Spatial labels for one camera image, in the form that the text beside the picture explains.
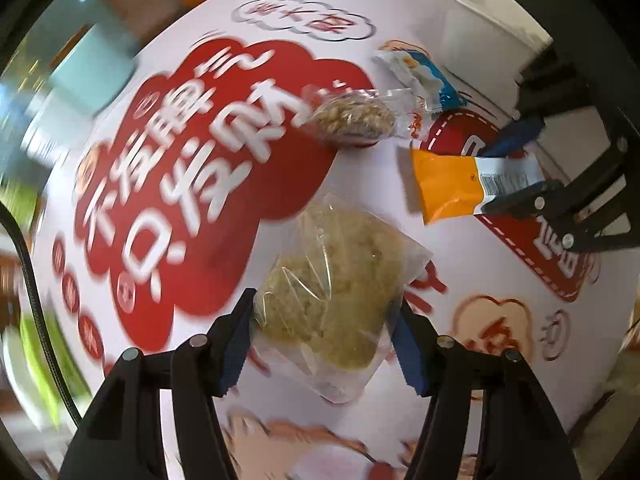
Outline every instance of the orange and white snack package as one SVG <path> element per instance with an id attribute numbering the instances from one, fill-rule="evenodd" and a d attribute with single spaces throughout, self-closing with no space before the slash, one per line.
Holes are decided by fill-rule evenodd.
<path id="1" fill-rule="evenodd" d="M 453 216 L 481 214 L 482 206 L 497 196 L 544 180 L 533 155 L 487 158 L 412 150 L 412 161 L 425 224 Z"/>

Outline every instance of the metal screw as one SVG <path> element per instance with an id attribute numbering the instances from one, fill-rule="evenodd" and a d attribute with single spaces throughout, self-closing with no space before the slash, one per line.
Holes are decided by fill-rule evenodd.
<path id="1" fill-rule="evenodd" d="M 620 153 L 626 153 L 626 150 L 628 150 L 629 147 L 629 143 L 628 140 L 626 140 L 626 137 L 618 137 L 618 140 L 616 141 L 616 146 L 618 147 L 618 151 Z"/>
<path id="2" fill-rule="evenodd" d="M 201 346 L 206 345 L 207 342 L 209 342 L 209 339 L 207 339 L 207 336 L 204 334 L 196 334 L 189 339 L 189 345 L 193 348 L 200 348 Z"/>
<path id="3" fill-rule="evenodd" d="M 436 343 L 438 343 L 438 346 L 440 348 L 453 348 L 453 345 L 456 344 L 455 341 L 453 341 L 452 337 L 449 337 L 448 335 L 441 335 L 439 336 L 439 338 L 436 339 Z"/>
<path id="4" fill-rule="evenodd" d="M 567 233 L 562 237 L 562 247 L 571 249 L 574 246 L 575 237 L 571 233 Z"/>
<path id="5" fill-rule="evenodd" d="M 522 359 L 522 354 L 513 348 L 507 348 L 504 351 L 504 356 L 512 363 L 517 363 Z"/>
<path id="6" fill-rule="evenodd" d="M 127 348 L 122 353 L 122 358 L 125 361 L 133 361 L 133 359 L 137 358 L 139 354 L 140 354 L 140 350 L 138 350 L 137 348 Z"/>

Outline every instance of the plastic bag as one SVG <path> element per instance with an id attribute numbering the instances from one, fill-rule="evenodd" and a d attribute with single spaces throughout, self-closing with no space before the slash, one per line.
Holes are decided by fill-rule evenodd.
<path id="1" fill-rule="evenodd" d="M 294 246 L 255 295 L 252 343 L 271 370 L 347 402 L 391 350 L 402 290 L 431 253 L 332 194 L 300 213 L 296 227 Z"/>
<path id="2" fill-rule="evenodd" d="M 422 100 L 408 88 L 331 92 L 306 86 L 302 96 L 313 109 L 304 129 L 325 142 L 367 146 L 389 137 L 423 135 Z"/>
<path id="3" fill-rule="evenodd" d="M 424 110 L 443 112 L 466 105 L 423 48 L 403 41 L 387 41 L 374 58 L 388 67 L 403 85 L 423 99 Z"/>
<path id="4" fill-rule="evenodd" d="M 531 154 L 525 158 L 489 158 L 411 150 L 411 156 L 425 224 L 481 214 L 482 206 L 497 196 L 544 180 Z"/>

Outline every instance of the white table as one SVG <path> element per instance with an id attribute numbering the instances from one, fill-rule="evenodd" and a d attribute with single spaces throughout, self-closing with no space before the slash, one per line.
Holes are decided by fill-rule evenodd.
<path id="1" fill-rule="evenodd" d="M 356 88 L 370 80 L 378 88 L 392 88 L 393 78 L 371 60 L 387 40 L 437 53 L 448 0 L 248 4 L 253 1 L 208 0 L 153 40 L 139 54 L 132 81 L 98 118 L 92 144 L 103 144 L 91 152 L 99 158 L 88 175 L 92 178 L 87 189 L 76 189 L 79 154 L 52 174 L 34 265 L 40 292 L 50 295 L 91 389 L 100 386 L 103 367 L 129 346 L 159 351 L 206 332 L 245 287 L 259 285 L 295 213 L 315 193 L 335 190 L 392 218 L 433 251 L 437 280 L 430 267 L 431 286 L 408 289 L 408 297 L 423 311 L 431 309 L 428 315 L 439 332 L 485 348 L 487 341 L 478 334 L 504 318 L 502 331 L 490 336 L 491 341 L 500 346 L 506 333 L 518 341 L 569 427 L 593 399 L 615 359 L 635 295 L 638 254 L 626 251 L 575 260 L 562 252 L 545 224 L 536 221 L 518 224 L 469 217 L 425 227 L 407 142 L 342 150 L 334 158 L 290 126 L 300 105 L 295 96 L 306 83 Z M 220 52 L 248 56 L 240 61 L 226 57 L 216 65 L 212 58 Z M 160 162 L 147 167 L 139 189 L 135 179 L 122 184 L 118 171 L 110 169 L 123 150 L 136 146 L 139 137 L 133 134 L 145 129 L 167 92 L 197 78 L 204 86 L 196 82 L 188 88 L 216 88 L 208 96 L 210 108 L 200 102 L 181 133 L 179 126 L 166 135 L 158 127 L 143 139 L 143 148 L 150 156 L 161 155 Z M 478 145 L 494 134 L 490 123 L 500 127 L 507 117 L 472 89 L 452 81 L 475 104 L 442 116 L 423 147 L 468 152 L 474 139 Z M 266 151 L 258 143 L 233 152 L 228 149 L 232 140 L 226 137 L 224 142 L 229 131 L 214 119 L 230 102 L 245 102 L 250 86 L 258 82 L 266 82 L 268 88 L 254 89 L 265 90 L 264 99 L 270 96 L 272 102 L 280 99 L 282 104 L 283 98 L 273 88 L 293 95 L 285 105 L 293 110 L 286 112 L 286 133 L 269 140 Z M 257 100 L 255 105 L 264 102 Z M 277 123 L 276 113 L 271 124 Z M 222 158 L 234 169 L 242 163 L 251 166 L 248 176 L 236 174 L 224 207 L 214 206 L 207 218 L 208 202 L 190 210 L 194 202 L 171 192 L 178 159 L 187 168 L 191 157 L 200 153 L 197 150 L 211 146 L 207 142 L 212 140 L 217 144 L 207 160 Z M 94 217 L 95 205 L 102 209 Z M 138 234 L 132 227 L 140 229 Z M 127 245 L 129 235 L 132 243 Z M 159 252 L 154 259 L 149 247 L 155 238 L 159 241 L 153 247 Z M 286 474 L 309 479 L 401 476 L 427 406 L 427 399 L 404 384 L 393 361 L 383 363 L 363 396 L 349 404 L 331 405 L 304 386 L 267 376 L 254 364 L 245 365 L 235 392 L 216 401 L 243 480 L 283 479 Z M 480 408 L 478 402 L 472 407 L 467 453 L 477 448 Z M 170 475 L 181 478 L 168 394 L 162 396 L 162 426 Z M 326 464 L 331 467 L 328 476 L 322 476 Z"/>

